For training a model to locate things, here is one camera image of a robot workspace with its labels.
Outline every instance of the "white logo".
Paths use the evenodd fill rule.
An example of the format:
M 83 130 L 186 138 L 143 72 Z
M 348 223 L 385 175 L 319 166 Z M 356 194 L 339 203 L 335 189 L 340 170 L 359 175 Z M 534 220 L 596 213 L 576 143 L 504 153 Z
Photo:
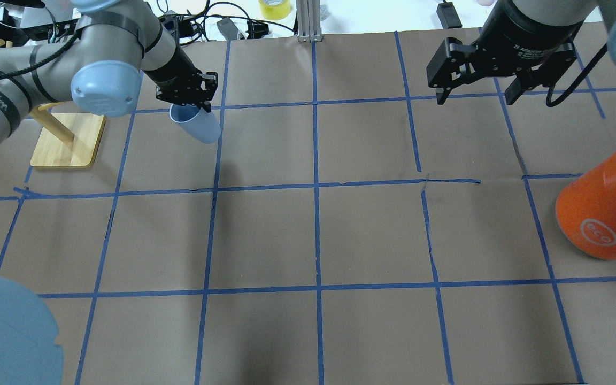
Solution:
M 616 245 L 616 233 L 601 221 L 586 219 L 581 222 L 581 235 L 592 244 L 598 246 Z

